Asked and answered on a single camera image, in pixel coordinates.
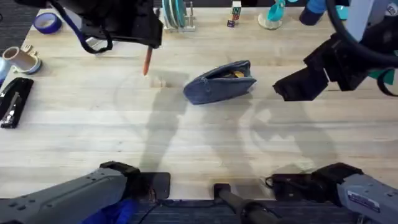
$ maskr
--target blue tape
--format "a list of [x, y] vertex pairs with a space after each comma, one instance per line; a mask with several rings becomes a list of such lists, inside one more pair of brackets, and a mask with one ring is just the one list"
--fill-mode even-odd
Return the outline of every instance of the blue tape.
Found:
[[46, 12], [35, 18], [33, 26], [42, 34], [53, 34], [61, 28], [62, 21], [54, 13]]

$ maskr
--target dark floor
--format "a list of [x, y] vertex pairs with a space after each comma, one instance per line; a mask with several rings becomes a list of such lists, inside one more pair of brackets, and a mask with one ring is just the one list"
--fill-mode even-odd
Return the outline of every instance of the dark floor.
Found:
[[[155, 5], [159, 6], [160, 2], [161, 0], [155, 0]], [[243, 6], [270, 6], [273, 3], [273, 0], [244, 0]], [[303, 6], [304, 3], [305, 0], [300, 0], [294, 6]], [[230, 0], [194, 0], [196, 7], [230, 7], [230, 5]], [[37, 11], [38, 9], [17, 5], [12, 0], [0, 0], [0, 14], [3, 16], [3, 20], [0, 22], [0, 54], [8, 47], [22, 44]], [[182, 203], [192, 206], [201, 205], [203, 202]], [[330, 204], [280, 202], [266, 202], [266, 204], [274, 209], [278, 215], [290, 218], [298, 223], [355, 223], [352, 213]], [[141, 205], [132, 222], [137, 223], [151, 206], [149, 204]], [[144, 223], [235, 224], [238, 223], [238, 219], [226, 206], [196, 209], [159, 207], [145, 219]]]

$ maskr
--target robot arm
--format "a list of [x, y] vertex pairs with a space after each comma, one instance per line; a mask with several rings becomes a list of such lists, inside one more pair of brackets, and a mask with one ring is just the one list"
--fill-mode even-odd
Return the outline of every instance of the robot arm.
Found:
[[119, 162], [101, 164], [99, 169], [75, 180], [0, 200], [0, 223], [80, 223], [98, 210], [131, 196], [131, 185], [139, 174], [139, 169]]
[[398, 190], [337, 163], [312, 174], [274, 174], [272, 189], [277, 200], [332, 202], [382, 224], [397, 224]]

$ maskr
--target gray robot arm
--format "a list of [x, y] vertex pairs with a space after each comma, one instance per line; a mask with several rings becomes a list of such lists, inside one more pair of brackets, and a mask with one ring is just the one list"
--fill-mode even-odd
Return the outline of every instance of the gray robot arm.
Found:
[[138, 169], [108, 162], [94, 172], [17, 198], [0, 200], [1, 224], [75, 224], [123, 198]]
[[398, 190], [365, 174], [344, 178], [337, 186], [342, 206], [379, 223], [398, 223]]

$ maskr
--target small bottle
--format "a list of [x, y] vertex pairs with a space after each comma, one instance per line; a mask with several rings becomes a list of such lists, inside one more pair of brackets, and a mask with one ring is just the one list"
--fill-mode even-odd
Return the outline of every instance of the small bottle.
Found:
[[314, 26], [326, 11], [325, 0], [309, 0], [300, 15], [300, 21], [307, 26]]

